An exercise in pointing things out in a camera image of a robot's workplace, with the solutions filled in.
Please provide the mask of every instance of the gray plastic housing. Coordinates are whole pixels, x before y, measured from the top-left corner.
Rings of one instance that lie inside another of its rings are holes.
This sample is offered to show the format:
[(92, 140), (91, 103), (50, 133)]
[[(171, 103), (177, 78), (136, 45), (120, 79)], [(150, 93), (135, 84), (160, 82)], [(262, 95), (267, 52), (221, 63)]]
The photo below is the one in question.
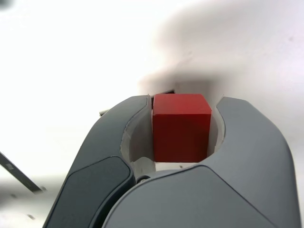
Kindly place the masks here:
[(300, 228), (295, 171), (276, 126), (250, 103), (224, 97), (220, 148), (193, 167), (130, 189), (104, 228)]
[(151, 111), (150, 96), (130, 97), (95, 123), (43, 227), (102, 226), (115, 202), (135, 185), (134, 172), (126, 160), (135, 162), (140, 158), (138, 151), (141, 156), (153, 159)]

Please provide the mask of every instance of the red cube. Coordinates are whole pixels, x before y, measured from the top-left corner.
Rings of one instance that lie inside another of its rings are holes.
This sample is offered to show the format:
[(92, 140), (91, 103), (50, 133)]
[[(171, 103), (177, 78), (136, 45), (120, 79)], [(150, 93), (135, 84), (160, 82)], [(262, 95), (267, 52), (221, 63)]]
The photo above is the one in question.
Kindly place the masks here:
[(201, 94), (157, 94), (153, 105), (156, 162), (200, 162), (207, 157), (211, 108)]

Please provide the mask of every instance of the white surface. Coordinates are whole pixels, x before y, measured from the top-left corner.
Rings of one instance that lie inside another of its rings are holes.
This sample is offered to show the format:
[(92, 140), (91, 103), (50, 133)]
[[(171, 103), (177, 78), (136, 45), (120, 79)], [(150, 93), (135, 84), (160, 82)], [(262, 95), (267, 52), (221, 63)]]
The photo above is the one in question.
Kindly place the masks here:
[(0, 151), (48, 191), (0, 169), (0, 227), (41, 227), (98, 112), (176, 80), (278, 126), (304, 218), (303, 21), (301, 0), (15, 0), (0, 11)]

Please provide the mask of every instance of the white background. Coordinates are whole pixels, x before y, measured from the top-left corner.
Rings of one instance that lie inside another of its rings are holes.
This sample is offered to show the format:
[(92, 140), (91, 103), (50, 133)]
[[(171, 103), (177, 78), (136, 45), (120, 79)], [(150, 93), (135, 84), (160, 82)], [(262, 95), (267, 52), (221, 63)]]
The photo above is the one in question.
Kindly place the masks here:
[(14, 0), (0, 9), (0, 151), (47, 192), (1, 168), (0, 227), (42, 226), (99, 111), (173, 86), (246, 99), (278, 126), (304, 218), (303, 60), (301, 0)]

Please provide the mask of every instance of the metal rod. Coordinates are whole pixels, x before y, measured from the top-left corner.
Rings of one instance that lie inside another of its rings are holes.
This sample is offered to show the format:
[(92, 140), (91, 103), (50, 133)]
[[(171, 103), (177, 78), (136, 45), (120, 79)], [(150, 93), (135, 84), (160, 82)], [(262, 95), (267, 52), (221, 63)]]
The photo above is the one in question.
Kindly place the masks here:
[(42, 191), (34, 182), (21, 172), (9, 159), (0, 152), (0, 165), (3, 166), (11, 175), (19, 180), (31, 192)]

